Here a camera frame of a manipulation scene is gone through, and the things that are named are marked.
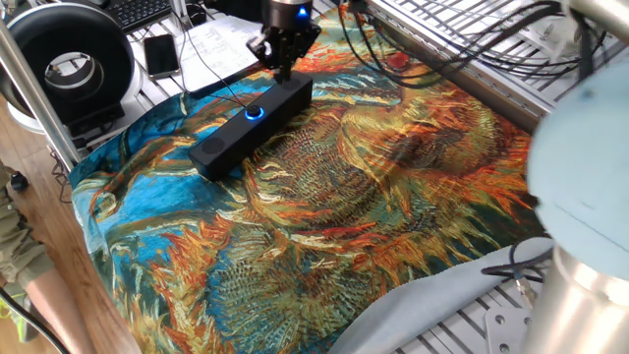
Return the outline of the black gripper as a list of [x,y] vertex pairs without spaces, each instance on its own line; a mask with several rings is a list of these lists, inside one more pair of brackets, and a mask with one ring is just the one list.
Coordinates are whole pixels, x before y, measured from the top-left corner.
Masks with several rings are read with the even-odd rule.
[[321,29],[313,23],[312,0],[263,0],[262,33],[247,41],[259,63],[277,83],[291,79],[296,61],[306,56]]

